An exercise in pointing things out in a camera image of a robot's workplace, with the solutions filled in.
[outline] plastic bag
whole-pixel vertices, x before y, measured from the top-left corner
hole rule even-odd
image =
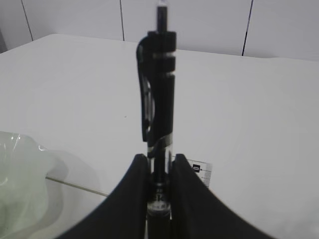
[[[41,220],[53,167],[53,154],[32,138],[0,131],[0,239]]]

